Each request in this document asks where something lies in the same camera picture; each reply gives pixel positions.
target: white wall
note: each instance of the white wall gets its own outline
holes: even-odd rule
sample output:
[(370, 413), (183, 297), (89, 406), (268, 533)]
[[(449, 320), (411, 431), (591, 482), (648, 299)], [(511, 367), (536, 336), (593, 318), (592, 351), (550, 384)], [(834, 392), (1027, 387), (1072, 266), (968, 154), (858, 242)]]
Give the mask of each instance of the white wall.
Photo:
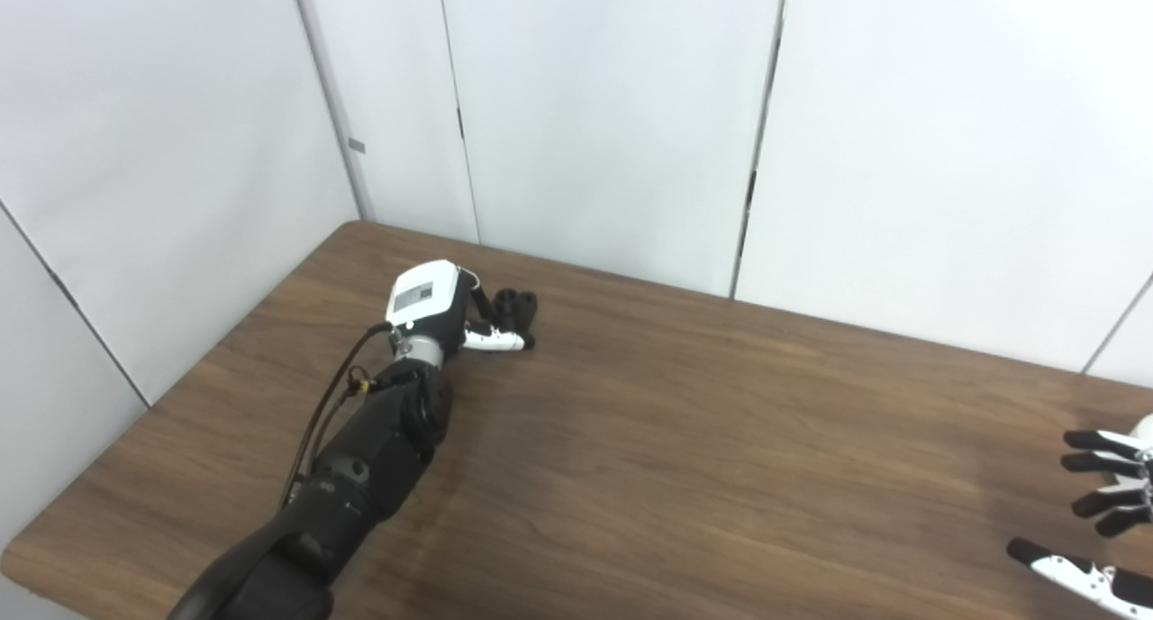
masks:
[(355, 209), (293, 0), (0, 0), (0, 201), (148, 399)]
[(445, 0), (485, 245), (728, 295), (777, 0)]
[(440, 0), (301, 0), (366, 217), (477, 242)]
[(1093, 377), (1153, 387), (1153, 288), (1146, 285), (1136, 307), (1088, 370)]
[[(0, 211), (0, 549), (144, 411)], [(0, 577), (0, 617), (78, 618)]]
[(789, 0), (738, 298), (1082, 370), (1153, 266), (1151, 2)]

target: brown table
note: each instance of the brown table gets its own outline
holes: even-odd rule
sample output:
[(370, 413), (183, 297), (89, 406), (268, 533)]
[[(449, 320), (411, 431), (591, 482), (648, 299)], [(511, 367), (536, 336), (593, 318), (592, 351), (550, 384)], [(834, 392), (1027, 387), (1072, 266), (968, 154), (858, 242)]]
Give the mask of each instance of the brown table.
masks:
[(538, 293), (538, 345), (450, 362), (449, 439), (334, 618), (1103, 617), (1005, 558), (1013, 534), (1153, 573), (1147, 537), (1107, 547), (1068, 512), (1098, 477), (1057, 467), (1063, 430), (1123, 431), (1153, 391), (366, 222), (129, 428), (3, 573), (98, 620), (164, 618), (270, 517), (336, 365), (432, 258)]

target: label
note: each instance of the label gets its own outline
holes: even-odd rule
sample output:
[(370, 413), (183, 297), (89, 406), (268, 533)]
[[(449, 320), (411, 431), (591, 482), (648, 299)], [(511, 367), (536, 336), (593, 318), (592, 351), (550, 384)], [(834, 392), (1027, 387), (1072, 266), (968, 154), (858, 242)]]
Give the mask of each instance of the label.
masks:
[(397, 295), (392, 311), (399, 312), (400, 309), (412, 307), (412, 304), (423, 303), (424, 300), (429, 300), (431, 296), (432, 282), (424, 282), (420, 287), (412, 287), (408, 292), (401, 292)]

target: robotic arm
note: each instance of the robotic arm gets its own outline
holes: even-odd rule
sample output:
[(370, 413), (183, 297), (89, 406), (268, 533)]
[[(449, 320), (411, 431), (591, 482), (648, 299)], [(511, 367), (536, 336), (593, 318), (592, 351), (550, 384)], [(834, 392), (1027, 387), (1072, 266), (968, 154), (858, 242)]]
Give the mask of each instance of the robotic arm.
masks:
[[(482, 320), (467, 319), (469, 303)], [(329, 587), (367, 535), (400, 509), (444, 440), (452, 410), (446, 358), (459, 349), (532, 349), (535, 312), (533, 293), (506, 288), (490, 301), (474, 272), (445, 259), (405, 271), (384, 324), (361, 338), (309, 423), (280, 511), (206, 567), (168, 620), (327, 619)], [(349, 373), (346, 395), (363, 391), (363, 406), (299, 475), (323, 403), (375, 333), (390, 333), (392, 365), (360, 381)]]
[[(1083, 519), (1103, 514), (1095, 528), (1107, 538), (1153, 520), (1150, 500), (1153, 447), (1131, 436), (1108, 431), (1070, 431), (1064, 439), (1070, 447), (1083, 451), (1061, 459), (1068, 471), (1103, 471), (1118, 481), (1073, 501), (1073, 514)], [(1010, 540), (1007, 551), (1038, 575), (1101, 608), (1124, 618), (1153, 620), (1153, 579), (1115, 566), (1099, 566), (1082, 557), (1058, 554), (1022, 538)]]

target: black cable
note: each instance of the black cable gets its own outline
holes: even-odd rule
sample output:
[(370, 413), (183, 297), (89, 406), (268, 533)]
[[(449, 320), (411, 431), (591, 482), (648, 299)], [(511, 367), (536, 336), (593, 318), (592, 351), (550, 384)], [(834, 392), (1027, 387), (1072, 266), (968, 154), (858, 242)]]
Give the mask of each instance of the black cable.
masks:
[(378, 333), (392, 332), (392, 325), (389, 322), (380, 322), (380, 324), (372, 325), (372, 327), (367, 328), (363, 337), (353, 349), (349, 349), (348, 356), (345, 357), (340, 369), (337, 370), (337, 375), (332, 378), (332, 383), (329, 383), (327, 390), (324, 391), (324, 395), (321, 395), (321, 401), (316, 403), (316, 410), (312, 411), (312, 418), (308, 421), (308, 426), (304, 428), (304, 436), (300, 440), (300, 447), (296, 448), (296, 458), (293, 459), (292, 469), (288, 469), (288, 481), (285, 481), (284, 492), (280, 493), (280, 505), (277, 506), (277, 512), (284, 509), (288, 505), (288, 497), (292, 494), (292, 486), (296, 484), (297, 477), (300, 477), (300, 463), (304, 459), (304, 452), (308, 451), (309, 439), (312, 438), (312, 432), (316, 430), (316, 423), (319, 422), (321, 415), (324, 411), (325, 403), (332, 399), (332, 394), (336, 393), (337, 386), (340, 385), (340, 378), (344, 377), (345, 372), (348, 370), (348, 365), (352, 364), (353, 358), (360, 353), (364, 343), (368, 343), (369, 338), (376, 337)]

